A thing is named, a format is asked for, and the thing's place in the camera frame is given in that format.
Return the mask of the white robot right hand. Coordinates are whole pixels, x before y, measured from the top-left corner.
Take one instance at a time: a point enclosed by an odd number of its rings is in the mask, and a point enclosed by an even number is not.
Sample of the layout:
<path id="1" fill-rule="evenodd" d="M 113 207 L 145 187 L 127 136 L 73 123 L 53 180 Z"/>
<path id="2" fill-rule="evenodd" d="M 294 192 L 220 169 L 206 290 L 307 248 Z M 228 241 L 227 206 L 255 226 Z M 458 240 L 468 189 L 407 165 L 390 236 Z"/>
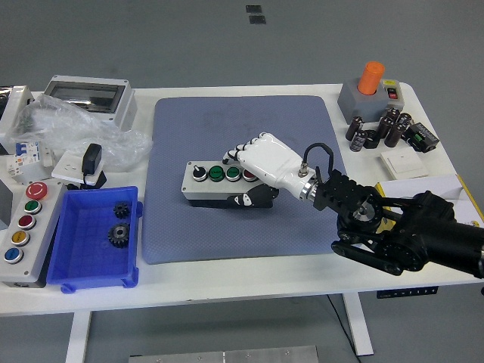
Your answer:
<path id="1" fill-rule="evenodd" d="M 227 151 L 222 162 L 238 162 L 242 169 L 262 182 L 245 193 L 228 197 L 227 201 L 235 206 L 266 205 L 278 196 L 280 189 L 288 190 L 298 200 L 305 200 L 320 184 L 315 171 L 304 167 L 303 158 L 270 133 L 262 133 Z"/>

